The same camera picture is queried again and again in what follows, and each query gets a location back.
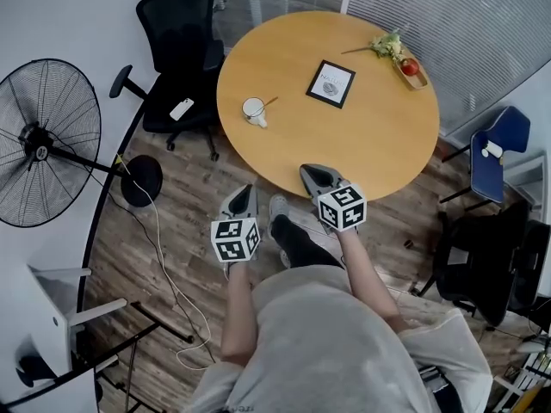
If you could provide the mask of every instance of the gray shirt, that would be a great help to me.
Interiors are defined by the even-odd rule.
[[[483,412],[492,375],[458,309],[431,327],[396,335],[350,293],[334,266],[294,268],[253,291],[257,350],[245,368],[213,364],[193,413],[440,411],[418,367],[440,367],[465,413]]]

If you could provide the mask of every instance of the standing fan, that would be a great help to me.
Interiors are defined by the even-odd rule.
[[[96,162],[102,120],[96,93],[75,66],[58,59],[31,61],[0,83],[0,220],[43,225],[82,192],[92,169],[121,178],[133,206],[155,199],[163,182],[159,163],[138,156],[126,171]]]

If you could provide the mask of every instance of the person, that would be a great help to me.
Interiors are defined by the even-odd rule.
[[[272,197],[269,213],[269,236],[289,268],[254,290],[245,262],[229,268],[221,362],[187,411],[484,411],[492,375],[459,309],[412,329],[355,229],[337,233],[343,268],[289,220],[283,196]],[[455,405],[441,410],[448,387],[422,379],[429,366],[450,383]]]

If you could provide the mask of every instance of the round wooden table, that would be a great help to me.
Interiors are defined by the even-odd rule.
[[[280,188],[307,197],[303,163],[320,163],[360,184],[368,200],[391,194],[427,164],[438,136],[436,95],[409,90],[390,59],[366,46],[383,31],[332,12],[283,15],[250,31],[232,49],[217,89],[222,126],[239,155]],[[306,95],[322,60],[355,71],[342,108]],[[253,126],[241,107],[269,101],[267,128]]]

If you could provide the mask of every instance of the blue chair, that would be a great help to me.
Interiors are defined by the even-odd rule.
[[[497,158],[493,155],[485,157],[482,154],[482,150],[485,149],[488,141],[491,141],[499,145],[504,153],[506,151],[524,153],[528,145],[529,133],[530,120],[515,107],[509,106],[505,108],[490,128],[479,130],[473,134],[471,144],[442,160],[445,163],[464,151],[469,149],[471,151],[470,186],[440,200],[440,203],[453,200],[469,191],[474,191],[476,194],[484,197],[485,200],[465,208],[465,211],[474,210],[491,202],[502,203],[504,183],[503,157]]]

